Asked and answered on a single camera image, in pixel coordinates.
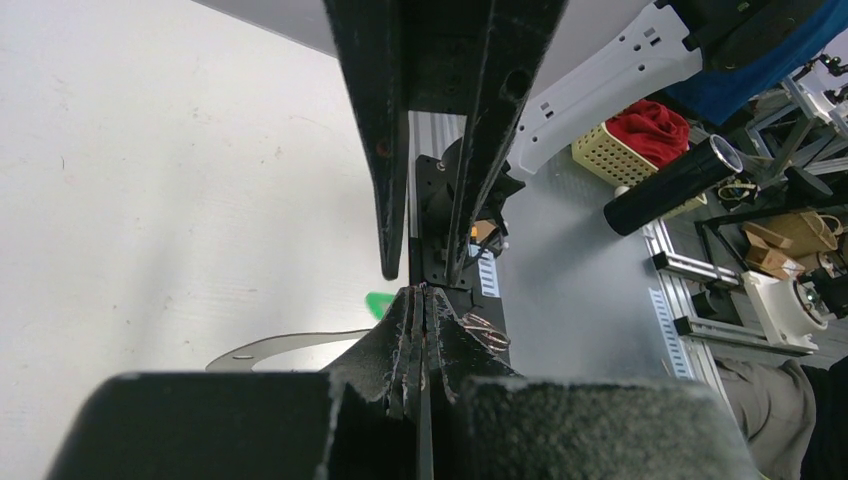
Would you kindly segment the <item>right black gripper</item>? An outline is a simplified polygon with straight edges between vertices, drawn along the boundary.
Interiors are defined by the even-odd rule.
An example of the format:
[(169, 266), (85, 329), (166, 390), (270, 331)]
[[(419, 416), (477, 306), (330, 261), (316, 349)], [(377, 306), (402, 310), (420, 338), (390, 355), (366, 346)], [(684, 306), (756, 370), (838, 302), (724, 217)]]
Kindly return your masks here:
[[(405, 3), (408, 108), (444, 114), (471, 111), (457, 163), (451, 267), (466, 252), (567, 5)], [(371, 175), (381, 272), (395, 280), (404, 242), (409, 165), (400, 3), (326, 1), (324, 8)]]

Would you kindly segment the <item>large metal keyring with clips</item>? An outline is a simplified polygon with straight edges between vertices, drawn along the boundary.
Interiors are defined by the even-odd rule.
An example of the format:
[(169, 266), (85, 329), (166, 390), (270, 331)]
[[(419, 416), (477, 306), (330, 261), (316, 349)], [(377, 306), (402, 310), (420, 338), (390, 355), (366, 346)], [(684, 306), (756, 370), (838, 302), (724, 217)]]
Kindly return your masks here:
[[(505, 353), (511, 346), (510, 338), (494, 324), (475, 313), (466, 313), (459, 323), (476, 336), (489, 350)], [(341, 332), (310, 332), (283, 334), (260, 339), (215, 358), (205, 367), (207, 372), (252, 371), (260, 362), (271, 357), (308, 347), (342, 341), (358, 341), (370, 328)]]

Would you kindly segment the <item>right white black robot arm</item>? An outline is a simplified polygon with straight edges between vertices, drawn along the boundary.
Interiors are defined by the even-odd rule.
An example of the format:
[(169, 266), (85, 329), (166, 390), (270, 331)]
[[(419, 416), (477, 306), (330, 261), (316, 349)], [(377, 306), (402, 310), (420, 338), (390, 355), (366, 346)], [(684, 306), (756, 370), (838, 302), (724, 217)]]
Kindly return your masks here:
[(457, 284), (473, 223), (504, 164), (536, 172), (588, 128), (699, 73), (736, 73), (815, 32), (833, 1), (654, 1), (539, 95), (563, 1), (328, 1), (370, 171), (381, 270), (398, 275), (410, 112), (466, 120), (442, 278)]

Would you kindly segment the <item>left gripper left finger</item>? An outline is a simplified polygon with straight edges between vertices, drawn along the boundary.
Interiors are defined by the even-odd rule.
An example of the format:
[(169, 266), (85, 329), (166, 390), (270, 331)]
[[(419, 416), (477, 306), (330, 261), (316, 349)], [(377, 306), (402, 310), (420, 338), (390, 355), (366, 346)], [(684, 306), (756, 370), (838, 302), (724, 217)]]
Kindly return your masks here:
[(324, 368), (394, 419), (415, 417), (424, 357), (424, 288), (395, 295), (383, 319)]

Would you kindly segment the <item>key with green tag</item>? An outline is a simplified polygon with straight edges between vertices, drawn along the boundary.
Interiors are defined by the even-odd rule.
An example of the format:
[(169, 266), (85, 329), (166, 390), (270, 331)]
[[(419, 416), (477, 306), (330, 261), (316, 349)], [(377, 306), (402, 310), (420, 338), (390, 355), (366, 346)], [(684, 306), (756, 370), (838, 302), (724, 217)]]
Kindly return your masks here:
[(375, 321), (381, 321), (389, 310), (395, 295), (385, 292), (369, 292), (365, 296), (365, 306)]

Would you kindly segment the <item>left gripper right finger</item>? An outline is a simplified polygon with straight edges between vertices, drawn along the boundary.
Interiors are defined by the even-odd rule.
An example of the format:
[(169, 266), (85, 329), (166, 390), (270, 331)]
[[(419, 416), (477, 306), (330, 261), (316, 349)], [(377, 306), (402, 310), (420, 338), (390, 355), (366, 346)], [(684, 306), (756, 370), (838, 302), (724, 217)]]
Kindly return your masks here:
[(424, 320), (434, 410), (474, 409), (496, 389), (523, 379), (461, 324), (443, 289), (424, 289)]

